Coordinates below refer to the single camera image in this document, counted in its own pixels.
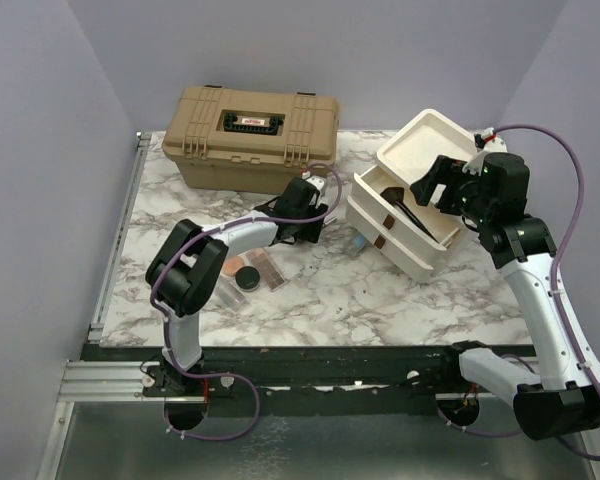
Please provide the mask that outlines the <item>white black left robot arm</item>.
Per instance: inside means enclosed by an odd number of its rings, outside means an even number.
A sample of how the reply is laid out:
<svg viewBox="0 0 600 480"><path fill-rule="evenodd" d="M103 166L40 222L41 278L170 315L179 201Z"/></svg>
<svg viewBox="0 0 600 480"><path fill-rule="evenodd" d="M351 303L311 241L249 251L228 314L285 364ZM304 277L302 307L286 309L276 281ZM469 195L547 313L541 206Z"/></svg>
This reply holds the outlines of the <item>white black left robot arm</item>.
<svg viewBox="0 0 600 480"><path fill-rule="evenodd" d="M326 180L307 174L246 215L217 225L176 224L150 263L150 303L163 316L166 382L186 395L200 385L200 311L211 298L225 262L258 248L300 240L315 244L331 208L321 200Z"/></svg>

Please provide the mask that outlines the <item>black fluffy powder brush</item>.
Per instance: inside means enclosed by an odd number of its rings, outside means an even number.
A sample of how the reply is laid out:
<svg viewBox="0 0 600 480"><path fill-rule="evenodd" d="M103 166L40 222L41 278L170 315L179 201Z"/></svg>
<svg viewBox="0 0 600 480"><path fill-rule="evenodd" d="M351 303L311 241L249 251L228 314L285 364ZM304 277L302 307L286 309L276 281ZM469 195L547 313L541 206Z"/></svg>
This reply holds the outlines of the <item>black fluffy powder brush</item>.
<svg viewBox="0 0 600 480"><path fill-rule="evenodd" d="M399 209L416 227L434 242L440 244L440 240L427 227L427 224L421 220L405 202L405 189L403 187L387 187L380 192L380 196L390 205Z"/></svg>

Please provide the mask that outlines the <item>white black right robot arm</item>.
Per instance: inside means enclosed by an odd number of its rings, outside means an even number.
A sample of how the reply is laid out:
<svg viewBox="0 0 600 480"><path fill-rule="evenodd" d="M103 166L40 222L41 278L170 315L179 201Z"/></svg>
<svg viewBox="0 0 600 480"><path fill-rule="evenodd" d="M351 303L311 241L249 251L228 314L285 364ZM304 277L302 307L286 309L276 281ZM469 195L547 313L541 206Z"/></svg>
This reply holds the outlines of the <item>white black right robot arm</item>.
<svg viewBox="0 0 600 480"><path fill-rule="evenodd" d="M489 153L479 168L440 155L410 190L416 203L477 227L481 246L514 293L536 351L536 374L479 342L459 342L439 367L441 383L474 383L505 401L522 431L542 440L600 427L600 363L586 344L562 281L546 224L526 211L530 171L511 153Z"/></svg>

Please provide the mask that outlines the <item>white drawer organizer box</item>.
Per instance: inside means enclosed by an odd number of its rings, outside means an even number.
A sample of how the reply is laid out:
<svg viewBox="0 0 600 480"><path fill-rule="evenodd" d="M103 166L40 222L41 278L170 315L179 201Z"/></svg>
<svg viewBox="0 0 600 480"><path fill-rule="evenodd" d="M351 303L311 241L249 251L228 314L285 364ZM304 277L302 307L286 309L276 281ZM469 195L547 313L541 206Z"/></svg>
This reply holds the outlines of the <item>white drawer organizer box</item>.
<svg viewBox="0 0 600 480"><path fill-rule="evenodd" d="M469 161L476 153L474 136L471 132L439 112L426 109L416 115L378 150L377 164L401 187L410 191L410 186L424 177L439 155ZM446 267L457 252L464 248L466 243L436 256L426 254L422 257L413 253L434 267L432 276L434 277Z"/></svg>

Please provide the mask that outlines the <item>white pull-out drawer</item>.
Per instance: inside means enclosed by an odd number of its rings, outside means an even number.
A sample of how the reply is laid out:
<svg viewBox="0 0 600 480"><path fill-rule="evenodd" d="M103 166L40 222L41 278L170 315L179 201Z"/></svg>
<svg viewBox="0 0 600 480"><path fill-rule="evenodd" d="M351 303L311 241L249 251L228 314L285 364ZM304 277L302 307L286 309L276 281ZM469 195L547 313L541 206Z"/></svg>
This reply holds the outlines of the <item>white pull-out drawer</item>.
<svg viewBox="0 0 600 480"><path fill-rule="evenodd" d="M391 263L416 282L428 282L434 267L417 257L399 240L373 220L354 200L346 200L347 221Z"/></svg>
<svg viewBox="0 0 600 480"><path fill-rule="evenodd" d="M443 215L432 204L418 206L410 191L404 188L402 204L432 234L420 229L397 204L382 197L387 188L401 185L378 166L355 174L350 199L402 245L424 257L443 254L464 245L469 231L456 217Z"/></svg>

